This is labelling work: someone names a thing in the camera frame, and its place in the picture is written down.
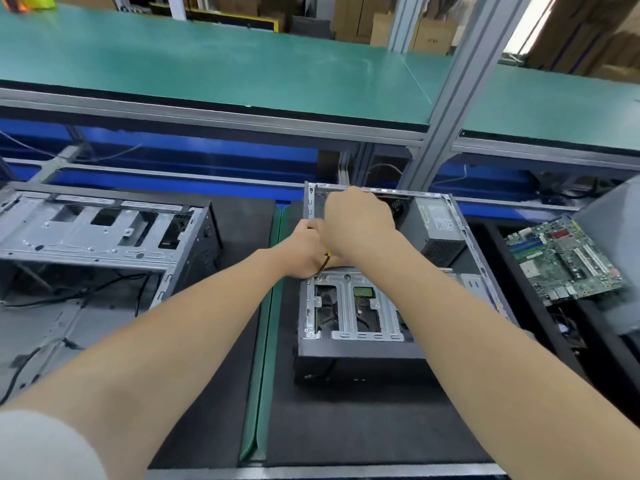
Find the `green circuit board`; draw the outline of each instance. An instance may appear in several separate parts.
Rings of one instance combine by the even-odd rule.
[[[505,240],[547,306],[625,284],[619,270],[571,217],[528,227]]]

